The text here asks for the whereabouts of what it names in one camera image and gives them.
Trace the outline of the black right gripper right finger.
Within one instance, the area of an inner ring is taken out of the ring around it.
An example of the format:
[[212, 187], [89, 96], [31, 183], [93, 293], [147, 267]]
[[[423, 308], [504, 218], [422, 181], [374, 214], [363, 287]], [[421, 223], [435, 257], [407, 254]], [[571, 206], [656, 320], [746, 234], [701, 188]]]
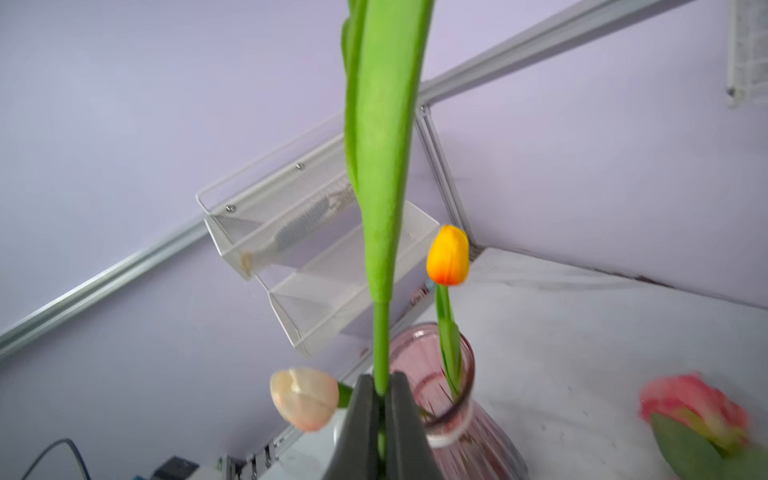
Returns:
[[385, 474], [390, 480], [443, 480], [403, 372], [390, 375], [385, 397]]

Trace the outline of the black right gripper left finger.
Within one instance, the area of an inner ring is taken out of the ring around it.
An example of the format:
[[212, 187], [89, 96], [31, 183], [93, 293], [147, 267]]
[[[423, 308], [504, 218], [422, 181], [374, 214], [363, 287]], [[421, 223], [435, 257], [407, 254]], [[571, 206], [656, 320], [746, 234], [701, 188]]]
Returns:
[[323, 479], [379, 477], [379, 417], [379, 396], [374, 380], [369, 374], [363, 374], [355, 384], [341, 433]]

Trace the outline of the pale pink tulip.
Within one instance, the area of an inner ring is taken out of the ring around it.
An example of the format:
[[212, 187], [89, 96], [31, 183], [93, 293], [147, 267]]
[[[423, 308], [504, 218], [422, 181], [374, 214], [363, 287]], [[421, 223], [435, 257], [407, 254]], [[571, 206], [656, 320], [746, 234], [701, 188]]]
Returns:
[[270, 394], [284, 420], [302, 432], [316, 432], [348, 407], [353, 388], [320, 370], [291, 368], [271, 376]]

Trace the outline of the orange tulip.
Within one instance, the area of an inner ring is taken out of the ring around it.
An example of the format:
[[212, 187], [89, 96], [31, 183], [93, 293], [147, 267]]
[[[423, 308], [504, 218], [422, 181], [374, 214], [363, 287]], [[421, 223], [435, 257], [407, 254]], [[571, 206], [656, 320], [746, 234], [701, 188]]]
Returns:
[[463, 381], [463, 359], [458, 325], [455, 322], [449, 288], [462, 284], [470, 268], [469, 240], [452, 225], [439, 230], [427, 257], [426, 271], [436, 285], [435, 302], [443, 369], [451, 395], [457, 399]]

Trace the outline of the yellow tulip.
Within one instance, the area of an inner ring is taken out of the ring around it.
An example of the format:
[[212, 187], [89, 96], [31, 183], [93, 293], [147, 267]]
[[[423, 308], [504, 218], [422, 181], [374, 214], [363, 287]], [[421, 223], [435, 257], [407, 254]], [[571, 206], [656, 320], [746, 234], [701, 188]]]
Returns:
[[342, 24], [344, 144], [373, 302], [373, 382], [389, 388], [390, 303], [431, 1], [351, 1]]

